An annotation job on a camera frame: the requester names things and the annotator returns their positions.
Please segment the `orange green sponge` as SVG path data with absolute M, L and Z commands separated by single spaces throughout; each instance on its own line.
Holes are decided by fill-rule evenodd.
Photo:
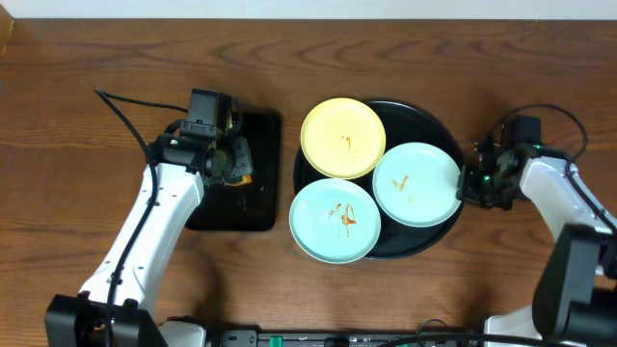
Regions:
M 240 180 L 237 182 L 227 182 L 226 185 L 230 187 L 239 187 L 246 184 L 250 184 L 252 182 L 252 176 L 250 174 L 242 175 Z

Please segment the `pale green plate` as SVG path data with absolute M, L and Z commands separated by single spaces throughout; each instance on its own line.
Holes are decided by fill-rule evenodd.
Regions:
M 433 227 L 461 206 L 456 198 L 461 170 L 442 149 L 406 143 L 388 150 L 372 178 L 375 200 L 395 222 L 407 227 Z

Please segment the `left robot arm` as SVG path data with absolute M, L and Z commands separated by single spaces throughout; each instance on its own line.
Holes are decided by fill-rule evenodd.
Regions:
M 77 295 L 56 295 L 49 304 L 49 345 L 205 345 L 204 326 L 157 325 L 152 314 L 178 237 L 209 187 L 251 174 L 248 141 L 163 133 L 146 155 L 140 192 L 112 248 Z

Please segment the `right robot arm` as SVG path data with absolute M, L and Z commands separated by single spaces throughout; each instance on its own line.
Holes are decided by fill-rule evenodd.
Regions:
M 483 208 L 531 201 L 555 245 L 529 307 L 488 318 L 496 343 L 540 338 L 585 346 L 616 342 L 616 294 L 596 286 L 616 276 L 616 220 L 582 182 L 573 158 L 541 145 L 476 147 L 479 165 L 464 167 L 457 197 Z

